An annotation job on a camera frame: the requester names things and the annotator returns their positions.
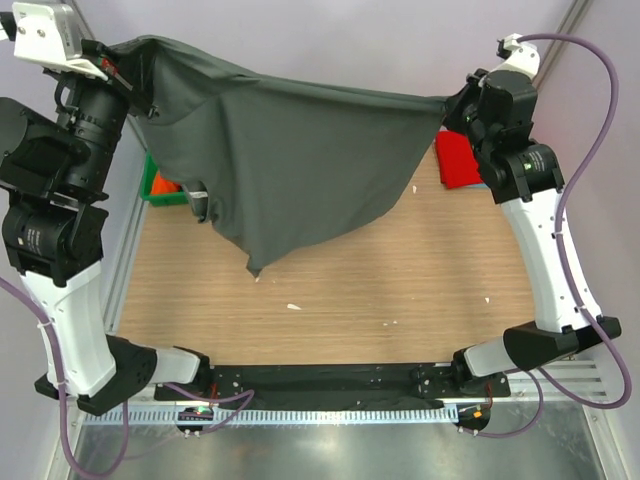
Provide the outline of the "grey t shirt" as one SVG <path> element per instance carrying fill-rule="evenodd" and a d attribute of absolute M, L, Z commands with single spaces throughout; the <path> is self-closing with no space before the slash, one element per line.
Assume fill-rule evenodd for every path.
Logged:
<path fill-rule="evenodd" d="M 114 46 L 157 113 L 139 125 L 161 175 L 260 273 L 391 210 L 444 101 L 260 74 L 158 36 Z"/>

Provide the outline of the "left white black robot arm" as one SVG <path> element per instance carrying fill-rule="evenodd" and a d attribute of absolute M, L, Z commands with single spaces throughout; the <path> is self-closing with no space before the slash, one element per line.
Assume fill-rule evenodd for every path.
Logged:
<path fill-rule="evenodd" d="M 154 49 L 84 41 L 90 69 L 49 67 L 57 119 L 1 101 L 1 186 L 9 195 L 2 240 L 35 310 L 48 370 L 38 393 L 66 396 L 101 415 L 147 386 L 177 384 L 189 399 L 212 387 L 210 362 L 184 349 L 155 349 L 110 335 L 100 305 L 104 184 L 129 116 L 153 117 Z"/>

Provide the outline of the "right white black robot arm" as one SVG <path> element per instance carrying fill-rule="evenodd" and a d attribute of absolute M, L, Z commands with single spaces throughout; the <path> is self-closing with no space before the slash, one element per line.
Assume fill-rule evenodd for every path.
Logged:
<path fill-rule="evenodd" d="M 616 339 L 584 278 L 565 214 L 564 179 L 554 151 L 531 139 L 537 91 L 513 71 L 479 69 L 446 101 L 444 125 L 469 141 L 478 172 L 517 240 L 534 300 L 533 320 L 454 355 L 452 387 L 472 396 L 487 378 L 530 371 Z"/>

